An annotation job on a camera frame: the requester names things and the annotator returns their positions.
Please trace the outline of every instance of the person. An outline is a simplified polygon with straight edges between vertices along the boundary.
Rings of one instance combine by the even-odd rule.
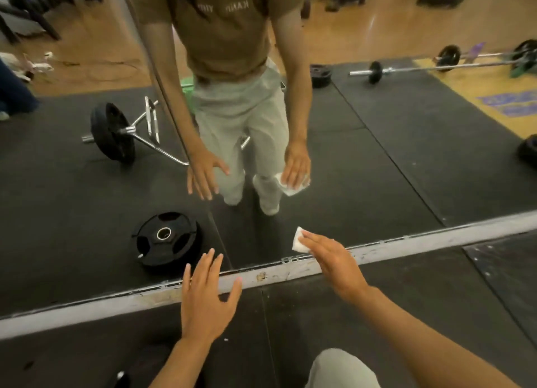
[[[356,261],[339,243],[304,231],[300,242],[310,249],[335,292],[355,306],[366,321],[395,348],[422,388],[515,388],[517,385],[486,361],[420,322],[364,279]],[[209,348],[231,321],[241,280],[226,302],[218,298],[222,254],[204,254],[194,275],[183,277],[183,335],[150,388],[192,388]],[[375,373],[339,349],[314,360],[306,388],[379,388]]]
[[[266,215],[279,211],[281,182],[309,181],[307,126],[312,81],[300,10],[305,0],[130,0],[172,120],[189,155],[188,193],[203,200],[220,193],[228,205],[242,199],[241,139],[251,138],[253,186]],[[274,30],[287,74],[288,120],[281,75],[268,58]],[[183,96],[172,25],[194,74],[199,136]]]

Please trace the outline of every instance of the hand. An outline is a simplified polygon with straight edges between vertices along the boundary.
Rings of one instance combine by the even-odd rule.
[[[300,243],[310,249],[336,293],[345,301],[356,303],[368,285],[353,256],[330,238],[308,231],[302,231],[302,235]]]
[[[281,182],[293,189],[307,180],[312,171],[305,140],[291,140],[285,149],[285,169],[281,174]]]
[[[223,255],[213,262],[214,249],[203,254],[192,279],[190,264],[183,275],[183,302],[181,303],[182,338],[212,344],[225,330],[237,309],[242,291],[242,279],[237,278],[227,302],[218,297],[218,276]]]
[[[214,177],[214,167],[219,167],[226,175],[229,175],[229,168],[225,162],[204,146],[199,147],[194,152],[189,152],[190,165],[186,176],[186,188],[192,194],[192,183],[196,187],[198,195],[202,200],[212,200],[211,189],[218,194],[218,184]]]

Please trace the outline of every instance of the weight plate center hole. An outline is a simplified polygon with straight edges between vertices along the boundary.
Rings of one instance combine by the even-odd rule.
[[[170,238],[170,235],[171,229],[169,229],[169,227],[163,227],[157,231],[157,238],[160,241],[167,240],[168,238]]]

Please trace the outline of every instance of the white baseboard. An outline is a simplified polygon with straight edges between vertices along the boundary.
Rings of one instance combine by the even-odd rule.
[[[535,229],[537,229],[537,210],[449,229],[373,242],[350,247],[349,250],[359,264],[364,264],[448,247],[470,245]],[[300,255],[266,265],[224,272],[220,276],[219,290],[221,293],[229,292],[238,276],[243,278],[243,288],[247,289],[290,281],[320,272],[319,264],[311,256]],[[181,297],[181,282],[175,281],[18,313],[0,320],[0,340],[179,303]]]

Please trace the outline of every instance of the yellow platform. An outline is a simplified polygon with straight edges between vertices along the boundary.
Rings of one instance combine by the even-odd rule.
[[[477,59],[479,63],[501,61]],[[431,59],[414,61],[421,67],[433,66]],[[537,134],[537,75],[509,77],[511,66],[454,69],[430,72],[454,92],[474,104],[521,138]]]

